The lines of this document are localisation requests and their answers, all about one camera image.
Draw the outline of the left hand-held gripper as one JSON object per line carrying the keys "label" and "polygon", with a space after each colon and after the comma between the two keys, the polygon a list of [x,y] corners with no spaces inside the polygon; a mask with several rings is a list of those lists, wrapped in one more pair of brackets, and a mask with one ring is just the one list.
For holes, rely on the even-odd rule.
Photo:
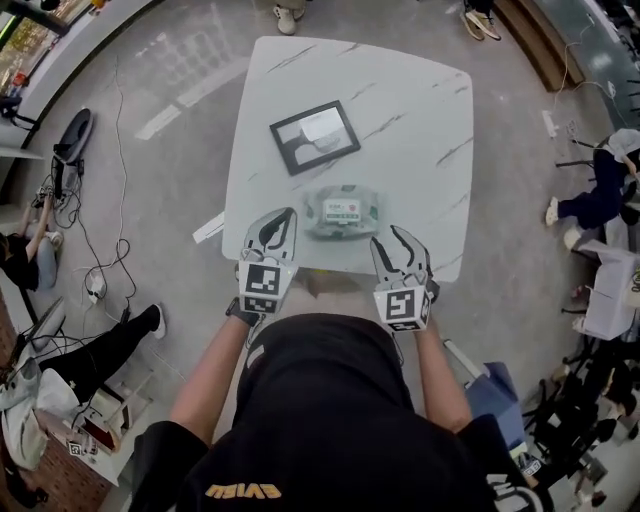
{"label": "left hand-held gripper", "polygon": [[297,213],[273,210],[248,229],[238,261],[239,301],[244,312],[275,315],[296,276]]}

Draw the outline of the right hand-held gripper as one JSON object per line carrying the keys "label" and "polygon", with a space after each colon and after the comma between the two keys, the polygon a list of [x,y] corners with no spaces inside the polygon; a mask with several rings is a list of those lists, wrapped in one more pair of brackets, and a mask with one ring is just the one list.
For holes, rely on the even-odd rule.
{"label": "right hand-held gripper", "polygon": [[427,328],[434,302],[434,281],[430,254],[410,232],[396,225],[391,231],[408,251],[405,270],[397,270],[377,237],[370,250],[379,284],[373,293],[381,322],[394,332],[423,331]]}

